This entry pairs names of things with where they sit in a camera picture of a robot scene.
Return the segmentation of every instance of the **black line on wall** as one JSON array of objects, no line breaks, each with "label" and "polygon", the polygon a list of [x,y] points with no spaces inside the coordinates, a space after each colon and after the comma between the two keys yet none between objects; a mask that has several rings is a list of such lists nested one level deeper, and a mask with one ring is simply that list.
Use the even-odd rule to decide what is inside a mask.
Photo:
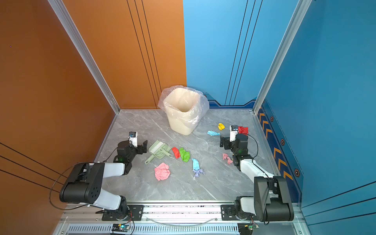
[{"label": "black line on wall", "polygon": [[159,80],[159,74],[158,74],[158,67],[157,67],[157,63],[155,61],[155,55],[154,55],[154,50],[153,50],[152,38],[150,37],[149,26],[147,25],[147,19],[146,19],[146,13],[145,13],[145,8],[144,8],[144,2],[143,2],[143,0],[141,0],[141,2],[142,2],[142,8],[144,10],[144,16],[145,16],[145,21],[146,21],[147,32],[149,33],[150,45],[152,46],[152,53],[153,53],[153,58],[154,58],[155,70],[157,71],[159,89],[161,90],[161,93],[162,93],[161,82]]},{"label": "black line on wall", "polygon": [[246,55],[246,60],[244,61],[243,69],[241,70],[241,74],[240,74],[240,78],[239,78],[239,83],[238,83],[238,88],[236,89],[236,93],[235,93],[235,98],[234,98],[234,102],[233,102],[233,104],[235,104],[236,95],[238,94],[238,90],[239,90],[239,85],[240,85],[241,77],[243,76],[244,66],[246,65],[246,62],[247,62],[248,52],[249,52],[249,48],[251,47],[253,34],[255,33],[255,28],[256,28],[256,24],[257,24],[258,16],[259,16],[259,14],[260,14],[261,6],[262,6],[262,1],[263,1],[263,0],[261,0],[261,4],[260,4],[259,12],[258,12],[258,14],[257,14],[257,18],[256,18],[255,26],[253,27],[253,32],[252,32],[252,36],[251,36],[251,41],[249,42],[248,51],[247,51],[247,55]]},{"label": "black line on wall", "polygon": [[350,216],[350,217],[346,217],[346,218],[342,218],[342,219],[329,220],[329,221],[324,221],[324,222],[320,222],[320,223],[308,224],[308,226],[316,225],[316,224],[323,224],[323,223],[328,223],[328,222],[333,222],[333,221],[338,221],[338,220],[351,219],[351,218],[356,218],[356,217],[365,216],[365,215],[373,215],[373,214],[376,214],[376,212],[372,212],[372,213],[368,213],[368,214],[362,214],[362,215]]},{"label": "black line on wall", "polygon": [[230,97],[229,105],[231,104],[232,94],[233,94],[233,92],[234,92],[234,87],[235,87],[235,83],[236,83],[236,78],[237,78],[237,76],[238,76],[239,67],[240,67],[240,63],[241,63],[241,58],[242,58],[242,56],[243,56],[244,46],[245,46],[246,41],[247,41],[247,35],[248,35],[249,25],[251,24],[251,19],[252,19],[252,15],[253,15],[253,10],[254,10],[254,8],[255,8],[255,3],[256,3],[256,0],[255,0],[255,2],[253,3],[253,8],[252,8],[252,12],[251,12],[251,17],[249,18],[249,23],[248,23],[248,28],[247,28],[246,38],[244,39],[243,48],[241,49],[240,60],[239,60],[238,69],[237,69],[237,71],[236,71],[236,75],[235,75],[234,85],[232,86],[232,92],[231,92],[231,97]]},{"label": "black line on wall", "polygon": [[359,189],[359,188],[363,188],[363,187],[368,186],[368,185],[371,185],[371,184],[373,184],[373,183],[376,183],[376,181],[373,181],[373,182],[371,182],[371,183],[368,183],[368,184],[365,184],[365,185],[359,186],[359,187],[357,187],[357,188],[351,189],[351,190],[346,191],[346,192],[343,192],[343,193],[339,193],[339,194],[337,194],[337,195],[334,195],[334,196],[332,196],[332,197],[328,197],[328,198],[323,199],[323,200],[321,200],[321,201],[314,202],[314,203],[312,203],[312,204],[309,204],[309,205],[303,206],[302,208],[307,207],[307,206],[311,206],[311,205],[313,205],[313,204],[316,204],[316,203],[319,203],[319,202],[322,202],[322,201],[325,201],[325,200],[331,199],[331,198],[333,198],[333,197],[336,197],[336,196],[339,196],[339,195],[342,195],[342,194],[345,194],[345,193],[348,193],[348,192],[351,192],[351,191],[354,191],[354,190]]},{"label": "black line on wall", "polygon": [[147,58],[149,59],[150,70],[152,71],[152,76],[153,76],[153,80],[154,80],[155,91],[157,92],[157,96],[159,97],[159,95],[158,95],[158,90],[157,90],[157,84],[155,83],[155,78],[154,78],[154,73],[153,73],[152,63],[150,62],[149,52],[147,51],[147,46],[146,46],[146,41],[145,41],[144,31],[143,31],[143,29],[142,29],[142,25],[141,25],[140,15],[138,14],[138,9],[137,9],[136,0],[134,0],[134,1],[135,1],[136,11],[137,11],[137,15],[138,15],[138,21],[140,22],[140,27],[141,27],[142,37],[144,38],[144,43],[145,43],[145,49],[146,49]]},{"label": "black line on wall", "polygon": [[151,82],[150,82],[149,74],[147,73],[146,64],[145,64],[145,60],[144,60],[144,56],[143,56],[143,54],[142,54],[140,41],[138,40],[137,31],[136,31],[136,26],[135,26],[135,22],[133,21],[132,13],[130,12],[130,7],[129,7],[129,2],[128,2],[128,0],[127,0],[127,4],[128,4],[129,13],[130,13],[130,18],[132,19],[133,27],[135,28],[135,33],[136,33],[136,37],[137,37],[137,41],[138,41],[138,46],[140,47],[140,52],[141,52],[142,60],[144,61],[145,71],[146,71],[147,79],[149,80],[150,89],[151,89],[151,91],[152,91],[154,105],[155,105],[155,108],[157,108],[157,105],[155,104],[155,99],[154,99],[154,93],[153,93],[152,84],[151,84]]},{"label": "black line on wall", "polygon": [[15,174],[9,173],[9,172],[4,171],[4,170],[1,170],[1,169],[0,169],[0,171],[5,172],[5,173],[8,173],[8,174],[10,174],[10,175],[13,175],[13,176],[15,176],[15,177],[18,177],[18,178],[20,178],[20,179],[23,179],[23,180],[29,181],[29,182],[34,183],[34,184],[36,184],[36,185],[42,186],[43,188],[46,188],[46,189],[51,190],[49,187],[46,187],[46,186],[43,186],[43,185],[41,185],[41,184],[35,183],[34,181],[31,181],[31,180],[28,180],[28,179],[22,178],[21,176],[16,176]]},{"label": "black line on wall", "polygon": [[25,166],[23,166],[23,165],[21,165],[21,164],[18,164],[17,162],[14,162],[14,161],[12,161],[12,160],[10,160],[10,159],[7,159],[6,157],[3,157],[3,156],[1,156],[1,155],[0,155],[0,157],[2,157],[2,158],[4,158],[5,160],[8,160],[8,161],[10,161],[10,162],[12,162],[12,163],[14,163],[14,164],[17,164],[17,165],[19,165],[19,166],[21,166],[21,167],[23,167],[23,168],[26,168],[26,169],[28,169],[28,170],[34,172],[34,173],[37,173],[37,174],[39,174],[39,175],[41,175],[41,176],[44,176],[44,177],[46,177],[46,178],[48,178],[48,179],[50,179],[50,180],[52,180],[52,181],[55,181],[54,179],[49,178],[48,176],[45,176],[45,175],[43,175],[43,174],[41,174],[41,173],[38,173],[38,172],[36,172],[36,171],[34,171],[34,170],[31,170],[30,168],[27,168],[27,167],[25,167]]},{"label": "black line on wall", "polygon": [[39,163],[39,162],[37,162],[37,161],[35,161],[34,159],[32,159],[32,158],[29,158],[28,156],[26,156],[25,154],[22,154],[22,153],[20,153],[19,151],[17,151],[17,150],[14,150],[14,149],[12,149],[11,147],[9,147],[9,146],[7,146],[7,145],[5,145],[5,144],[3,144],[3,143],[1,143],[0,142],[0,144],[1,145],[3,145],[3,146],[5,146],[5,147],[7,147],[7,148],[9,148],[10,150],[13,150],[13,151],[15,151],[16,153],[18,153],[18,154],[21,154],[22,156],[24,156],[24,157],[26,157],[26,158],[28,158],[28,159],[30,159],[30,160],[32,160],[33,162],[36,162],[36,163],[38,163],[39,165],[42,165],[42,166],[44,166],[45,168],[47,168],[47,169],[50,169],[51,171],[53,171],[53,172],[55,172],[55,173],[58,173],[58,174],[60,174],[59,172],[57,172],[57,171],[54,171],[53,169],[51,169],[51,168],[49,168],[49,167],[47,167],[47,166],[45,166],[45,165],[43,165],[43,164],[41,164],[41,163]]},{"label": "black line on wall", "polygon": [[359,201],[359,202],[354,202],[354,203],[347,204],[347,205],[344,205],[344,206],[339,206],[339,207],[336,207],[336,208],[333,208],[333,209],[329,209],[329,210],[326,210],[326,211],[317,212],[317,213],[314,213],[314,214],[311,214],[311,215],[317,215],[317,214],[320,214],[320,213],[323,213],[323,212],[332,211],[332,210],[335,210],[335,209],[338,209],[338,208],[355,205],[355,204],[358,204],[358,203],[361,203],[361,202],[370,201],[370,200],[373,200],[373,199],[376,199],[376,197],[373,197],[373,198],[370,198],[370,199],[365,199],[365,200]]},{"label": "black line on wall", "polygon": [[233,70],[234,70],[236,54],[237,54],[237,52],[238,52],[238,47],[239,47],[239,42],[240,42],[240,35],[241,35],[241,30],[243,29],[243,23],[244,23],[244,18],[245,18],[245,16],[246,16],[247,5],[248,5],[248,0],[247,0],[247,3],[246,3],[246,9],[244,10],[243,21],[241,22],[241,28],[240,28],[240,33],[239,33],[238,45],[236,46],[235,57],[234,57],[234,63],[232,64],[232,70],[231,70],[231,75],[230,75],[229,87],[227,88],[226,100],[224,101],[224,104],[225,104],[225,105],[226,105],[226,102],[227,102],[227,96],[229,95],[229,89],[230,89],[230,84],[231,84],[231,77],[232,77],[232,72],[233,72]]}]

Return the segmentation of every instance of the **purple crumpled paper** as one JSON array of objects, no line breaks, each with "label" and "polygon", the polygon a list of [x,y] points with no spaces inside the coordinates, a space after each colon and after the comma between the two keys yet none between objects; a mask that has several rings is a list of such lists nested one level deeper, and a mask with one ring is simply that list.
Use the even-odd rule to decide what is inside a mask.
[{"label": "purple crumpled paper", "polygon": [[200,173],[205,174],[205,172],[202,169],[199,170],[193,170],[194,171],[194,177],[199,177]]}]

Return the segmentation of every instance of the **trash can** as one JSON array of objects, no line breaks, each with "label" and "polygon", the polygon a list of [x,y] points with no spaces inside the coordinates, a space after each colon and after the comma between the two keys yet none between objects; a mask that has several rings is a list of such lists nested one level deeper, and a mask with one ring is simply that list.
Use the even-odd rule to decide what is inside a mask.
[{"label": "trash can", "polygon": [[208,111],[209,102],[201,91],[172,86],[162,91],[158,107],[166,112],[171,129],[189,135]]}]

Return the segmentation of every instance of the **small pink paper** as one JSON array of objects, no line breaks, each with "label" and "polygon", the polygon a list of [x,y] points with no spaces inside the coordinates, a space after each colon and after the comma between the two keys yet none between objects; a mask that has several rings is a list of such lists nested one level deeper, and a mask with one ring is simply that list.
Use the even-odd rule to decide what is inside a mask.
[{"label": "small pink paper", "polygon": [[155,170],[155,177],[158,181],[167,179],[170,175],[170,170],[168,169],[169,166],[162,162],[159,166],[157,166]]},{"label": "small pink paper", "polygon": [[225,160],[225,159],[227,159],[227,163],[228,163],[228,164],[231,164],[231,163],[232,163],[231,158],[230,158],[226,153],[223,154],[223,160]]}]

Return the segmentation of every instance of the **orange chevron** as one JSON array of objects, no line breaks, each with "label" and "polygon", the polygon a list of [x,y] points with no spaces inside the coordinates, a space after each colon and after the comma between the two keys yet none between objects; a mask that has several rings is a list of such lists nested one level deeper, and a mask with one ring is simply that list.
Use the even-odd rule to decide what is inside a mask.
[{"label": "orange chevron", "polygon": [[268,139],[268,132],[273,133],[270,129],[266,129],[266,139]]},{"label": "orange chevron", "polygon": [[264,130],[265,124],[269,124],[267,121],[262,121],[262,129]]},{"label": "orange chevron", "polygon": [[261,116],[265,116],[265,114],[260,114],[260,123],[261,123]]},{"label": "orange chevron", "polygon": [[281,163],[284,164],[285,166],[286,165],[286,162],[282,161],[281,159],[278,159],[278,169],[281,170]]},{"label": "orange chevron", "polygon": [[276,152],[281,153],[281,150],[277,149],[277,148],[274,148],[274,159],[276,158]]},{"label": "orange chevron", "polygon": [[286,178],[286,176],[293,180],[293,177],[289,173],[283,171],[283,178]]}]

